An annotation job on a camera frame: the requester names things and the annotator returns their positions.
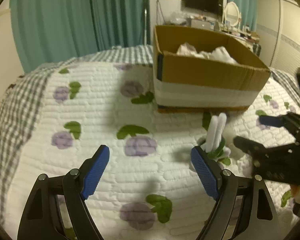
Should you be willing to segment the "white green bunny sock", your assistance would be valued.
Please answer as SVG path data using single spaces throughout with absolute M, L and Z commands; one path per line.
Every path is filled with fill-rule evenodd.
M 198 145 L 207 154 L 210 160 L 213 160 L 224 168 L 230 166 L 231 150 L 225 145 L 223 131 L 225 128 L 227 116 L 225 113 L 211 116 L 209 125 L 207 127 L 207 134 Z

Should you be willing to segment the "white fluffy sock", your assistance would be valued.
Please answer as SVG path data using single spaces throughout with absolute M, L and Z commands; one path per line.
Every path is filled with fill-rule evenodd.
M 238 62 L 230 56 L 226 48 L 223 46 L 217 47 L 211 53 L 201 51 L 198 56 L 207 60 L 220 61 L 228 64 L 238 64 Z

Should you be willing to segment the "small white patterned sock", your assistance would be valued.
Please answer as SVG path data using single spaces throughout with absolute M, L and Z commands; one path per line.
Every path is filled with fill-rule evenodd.
M 178 56 L 188 56 L 188 57 L 203 57 L 202 54 L 198 53 L 194 46 L 188 44 L 187 42 L 181 44 L 177 50 Z

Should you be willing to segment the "white dressing table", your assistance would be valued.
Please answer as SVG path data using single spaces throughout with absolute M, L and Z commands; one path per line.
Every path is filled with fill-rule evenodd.
M 250 49 L 258 57 L 261 54 L 260 37 L 257 33 L 247 33 L 234 28 L 227 28 L 223 25 L 220 26 L 219 30 L 231 37 L 235 38 L 238 42 L 241 42 L 244 46 Z

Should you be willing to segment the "white louvered wardrobe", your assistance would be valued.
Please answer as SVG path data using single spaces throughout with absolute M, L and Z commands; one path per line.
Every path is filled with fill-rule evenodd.
M 257 0 L 260 59 L 295 74 L 300 67 L 300 7 L 293 0 Z

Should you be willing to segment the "brown cardboard box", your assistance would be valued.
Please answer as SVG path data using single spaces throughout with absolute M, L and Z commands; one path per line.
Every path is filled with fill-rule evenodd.
M 154 97 L 161 113 L 245 111 L 270 77 L 270 69 L 235 38 L 198 28 L 157 25 L 153 31 Z M 234 63 L 177 53 L 224 47 Z

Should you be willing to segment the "white floral quilt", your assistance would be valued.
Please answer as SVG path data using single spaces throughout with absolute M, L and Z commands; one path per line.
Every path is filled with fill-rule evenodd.
M 214 206 L 190 163 L 206 135 L 200 113 L 156 110 L 150 66 L 105 62 L 58 67 L 7 193 L 12 238 L 37 177 L 66 174 L 100 145 L 110 160 L 86 202 L 105 239 L 195 239 Z

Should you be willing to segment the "white oval vanity mirror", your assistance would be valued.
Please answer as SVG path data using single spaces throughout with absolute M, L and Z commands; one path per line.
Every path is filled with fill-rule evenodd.
M 227 29 L 239 27 L 241 13 L 235 2 L 229 2 L 223 10 L 223 23 Z

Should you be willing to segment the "large teal curtain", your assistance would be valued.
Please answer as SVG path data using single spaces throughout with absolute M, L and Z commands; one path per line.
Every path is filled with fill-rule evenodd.
M 10 0 L 24 72 L 114 46 L 150 42 L 149 0 Z

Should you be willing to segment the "black wall television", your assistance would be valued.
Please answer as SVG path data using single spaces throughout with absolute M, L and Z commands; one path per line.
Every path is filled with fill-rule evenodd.
M 185 7 L 210 12 L 217 16 L 223 14 L 223 0 L 185 0 Z

